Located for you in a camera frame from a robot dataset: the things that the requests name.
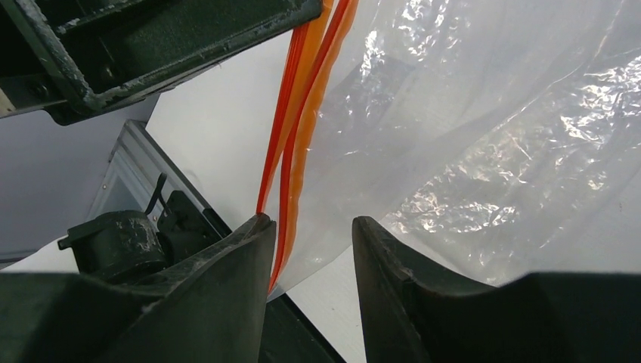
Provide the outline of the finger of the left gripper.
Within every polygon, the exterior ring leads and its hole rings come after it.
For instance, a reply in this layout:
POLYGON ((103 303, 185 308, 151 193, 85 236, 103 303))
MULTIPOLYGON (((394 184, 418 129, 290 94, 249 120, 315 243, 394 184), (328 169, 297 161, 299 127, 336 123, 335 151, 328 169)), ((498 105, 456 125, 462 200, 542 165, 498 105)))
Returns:
POLYGON ((2 0, 1 115, 68 126, 168 91, 317 19, 302 1, 2 0))

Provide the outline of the clear zip top bag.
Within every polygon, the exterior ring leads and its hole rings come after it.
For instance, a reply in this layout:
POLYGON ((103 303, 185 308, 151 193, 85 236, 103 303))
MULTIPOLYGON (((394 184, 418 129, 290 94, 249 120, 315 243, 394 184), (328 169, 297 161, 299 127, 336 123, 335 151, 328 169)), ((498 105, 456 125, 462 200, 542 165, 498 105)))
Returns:
POLYGON ((315 117, 276 293, 357 216, 495 286, 640 270, 638 1, 362 1, 315 117))

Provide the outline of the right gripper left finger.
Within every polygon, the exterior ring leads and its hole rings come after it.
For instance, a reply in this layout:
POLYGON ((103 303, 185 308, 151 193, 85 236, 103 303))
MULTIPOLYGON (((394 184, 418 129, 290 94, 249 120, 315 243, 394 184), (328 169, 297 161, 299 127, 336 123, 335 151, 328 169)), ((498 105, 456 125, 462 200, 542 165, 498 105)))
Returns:
POLYGON ((277 226, 258 214, 139 285, 1 275, 3 362, 256 362, 277 226))

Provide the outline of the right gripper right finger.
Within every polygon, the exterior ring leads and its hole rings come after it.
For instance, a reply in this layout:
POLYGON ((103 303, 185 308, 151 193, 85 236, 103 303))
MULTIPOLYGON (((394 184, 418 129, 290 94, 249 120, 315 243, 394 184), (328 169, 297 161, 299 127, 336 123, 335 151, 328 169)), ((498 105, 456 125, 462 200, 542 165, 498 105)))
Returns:
POLYGON ((535 272, 501 287, 351 225, 369 362, 638 362, 640 277, 535 272))

